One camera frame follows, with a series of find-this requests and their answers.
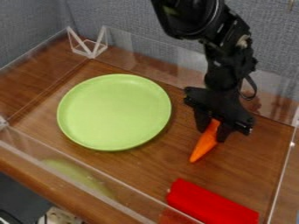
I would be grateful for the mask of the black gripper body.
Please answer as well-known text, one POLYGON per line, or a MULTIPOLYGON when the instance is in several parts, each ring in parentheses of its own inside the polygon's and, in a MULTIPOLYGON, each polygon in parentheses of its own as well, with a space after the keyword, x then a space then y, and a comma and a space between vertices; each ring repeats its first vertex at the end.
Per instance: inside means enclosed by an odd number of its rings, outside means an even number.
POLYGON ((211 113, 211 119, 226 123, 245 135, 251 133, 255 118, 243 108, 237 91, 218 92, 207 88, 187 87, 185 103, 193 108, 201 107, 211 113))

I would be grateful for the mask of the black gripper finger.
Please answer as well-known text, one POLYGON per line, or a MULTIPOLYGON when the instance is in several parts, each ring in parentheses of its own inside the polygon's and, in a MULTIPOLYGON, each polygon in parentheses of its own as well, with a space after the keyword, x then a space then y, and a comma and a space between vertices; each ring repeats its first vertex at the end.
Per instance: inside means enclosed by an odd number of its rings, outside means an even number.
POLYGON ((197 107, 194 109, 194 116, 197 128, 199 132, 203 133, 211 124, 211 112, 209 110, 202 109, 201 107, 197 107))
POLYGON ((225 122, 219 125, 217 131, 217 140, 219 143, 225 143, 230 134, 234 132, 234 129, 225 122))

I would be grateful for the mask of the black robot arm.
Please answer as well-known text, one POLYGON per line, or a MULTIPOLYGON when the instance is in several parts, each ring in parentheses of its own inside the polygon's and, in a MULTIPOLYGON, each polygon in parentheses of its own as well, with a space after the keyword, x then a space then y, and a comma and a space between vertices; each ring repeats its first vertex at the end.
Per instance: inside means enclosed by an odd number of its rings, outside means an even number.
POLYGON ((241 104, 255 96, 241 93, 242 84, 254 84, 257 70, 250 26, 225 0, 151 0, 163 31, 175 39, 203 44, 209 63, 205 88, 185 89, 185 103, 194 109, 197 127, 209 129, 219 121, 217 141, 235 131, 251 133, 255 118, 241 104))

